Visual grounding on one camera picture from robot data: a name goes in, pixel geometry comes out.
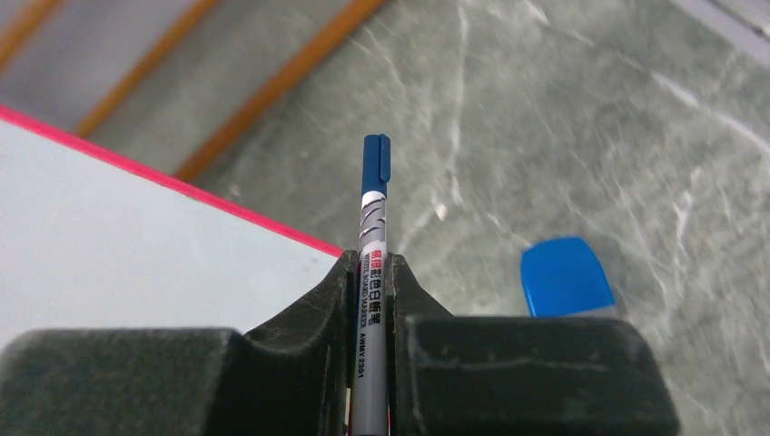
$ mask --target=table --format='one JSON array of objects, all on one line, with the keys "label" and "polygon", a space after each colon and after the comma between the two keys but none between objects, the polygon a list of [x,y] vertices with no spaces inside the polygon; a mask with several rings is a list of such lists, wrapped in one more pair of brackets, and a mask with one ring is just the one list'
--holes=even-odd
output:
[{"label": "table", "polygon": [[341,250],[0,106],[0,347],[267,321]]}]

